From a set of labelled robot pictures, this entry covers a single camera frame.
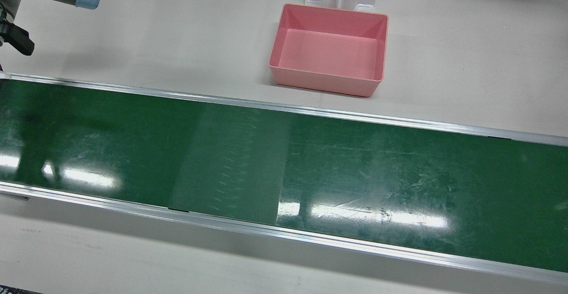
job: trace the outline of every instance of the white floor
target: white floor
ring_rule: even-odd
[[[16,73],[568,136],[568,0],[378,0],[389,40],[385,79],[369,99],[273,83],[268,56],[284,3],[302,0],[102,0],[95,11],[23,0],[16,23],[36,51],[24,57],[6,45],[0,63]],[[0,202],[0,284],[46,294],[440,292],[61,223],[49,218],[53,209],[43,219],[35,200]]]

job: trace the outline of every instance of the green conveyor belt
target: green conveyor belt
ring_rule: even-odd
[[[24,81],[0,179],[568,272],[568,148]]]

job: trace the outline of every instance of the scratch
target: scratch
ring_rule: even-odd
[[[354,201],[359,201],[360,199],[361,199],[360,197],[357,198],[357,199],[352,199],[351,201],[347,201],[347,202],[345,202],[345,203],[341,203],[341,204],[335,205],[335,207],[342,207],[343,205],[347,205],[347,204],[349,204],[349,203],[353,203]]]

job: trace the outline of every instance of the white table surface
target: white table surface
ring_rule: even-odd
[[[23,0],[16,23],[35,53],[4,46],[0,60],[9,72],[568,136],[568,0],[377,0],[390,26],[369,99],[274,84],[282,5],[302,2]]]

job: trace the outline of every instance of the pink plastic bin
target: pink plastic bin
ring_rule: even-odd
[[[383,79],[384,14],[286,4],[270,56],[274,81],[369,97]]]

